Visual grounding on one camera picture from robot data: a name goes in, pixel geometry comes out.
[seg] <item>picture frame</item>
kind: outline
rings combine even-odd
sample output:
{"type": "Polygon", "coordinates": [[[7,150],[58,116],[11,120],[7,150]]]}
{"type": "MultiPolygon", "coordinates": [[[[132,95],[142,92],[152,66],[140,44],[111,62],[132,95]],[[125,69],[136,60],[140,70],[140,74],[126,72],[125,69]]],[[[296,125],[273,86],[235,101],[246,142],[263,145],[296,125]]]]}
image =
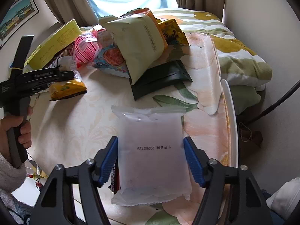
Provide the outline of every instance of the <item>picture frame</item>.
{"type": "Polygon", "coordinates": [[[23,24],[39,12],[34,0],[17,0],[0,23],[0,49],[23,24]]]}

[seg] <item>dark green packet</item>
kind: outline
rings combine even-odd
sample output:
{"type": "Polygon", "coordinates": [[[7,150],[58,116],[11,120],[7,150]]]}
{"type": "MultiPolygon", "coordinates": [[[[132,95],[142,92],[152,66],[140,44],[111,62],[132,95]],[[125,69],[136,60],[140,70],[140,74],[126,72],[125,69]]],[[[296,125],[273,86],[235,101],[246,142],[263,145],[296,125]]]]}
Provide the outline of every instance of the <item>dark green packet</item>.
{"type": "Polygon", "coordinates": [[[139,80],[134,85],[131,85],[133,98],[136,101],[151,92],[183,81],[192,82],[192,79],[182,61],[169,61],[146,70],[139,80]]]}

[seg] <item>white snack packet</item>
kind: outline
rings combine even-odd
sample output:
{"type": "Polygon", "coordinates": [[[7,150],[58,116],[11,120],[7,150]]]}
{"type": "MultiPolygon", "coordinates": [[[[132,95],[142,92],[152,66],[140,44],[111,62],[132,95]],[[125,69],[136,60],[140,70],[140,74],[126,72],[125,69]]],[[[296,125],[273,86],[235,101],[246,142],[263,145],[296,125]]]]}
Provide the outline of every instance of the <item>white snack packet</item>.
{"type": "Polygon", "coordinates": [[[135,109],[112,106],[119,121],[120,186],[112,203],[155,204],[192,192],[183,148],[181,117],[185,109],[135,109]]]}

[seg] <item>blue gripper pad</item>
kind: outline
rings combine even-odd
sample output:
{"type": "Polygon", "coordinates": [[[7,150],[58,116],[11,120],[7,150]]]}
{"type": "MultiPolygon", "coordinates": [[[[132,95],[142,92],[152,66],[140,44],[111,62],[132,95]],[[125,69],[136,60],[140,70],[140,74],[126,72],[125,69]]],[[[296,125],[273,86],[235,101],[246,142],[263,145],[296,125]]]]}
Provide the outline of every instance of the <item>blue gripper pad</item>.
{"type": "Polygon", "coordinates": [[[187,138],[183,139],[183,146],[185,158],[187,159],[187,163],[190,167],[194,180],[196,183],[199,183],[200,187],[204,188],[206,182],[203,177],[203,168],[187,138]]]}
{"type": "Polygon", "coordinates": [[[118,157],[118,138],[115,138],[100,167],[99,183],[103,186],[109,179],[118,157]]]}

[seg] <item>human hand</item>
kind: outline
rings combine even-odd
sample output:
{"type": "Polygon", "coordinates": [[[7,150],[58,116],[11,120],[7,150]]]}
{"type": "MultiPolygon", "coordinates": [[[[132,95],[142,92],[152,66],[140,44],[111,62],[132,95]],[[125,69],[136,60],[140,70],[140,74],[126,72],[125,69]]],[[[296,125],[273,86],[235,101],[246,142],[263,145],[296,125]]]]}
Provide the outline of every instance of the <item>human hand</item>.
{"type": "MultiPolygon", "coordinates": [[[[27,114],[30,116],[33,112],[32,107],[28,107],[27,114]]],[[[0,120],[0,153],[9,162],[12,163],[11,156],[9,153],[9,145],[6,131],[11,127],[17,127],[23,122],[23,116],[9,115],[0,120]]],[[[31,146],[31,125],[30,122],[26,122],[20,128],[21,135],[18,138],[20,144],[25,149],[31,146]]]]}

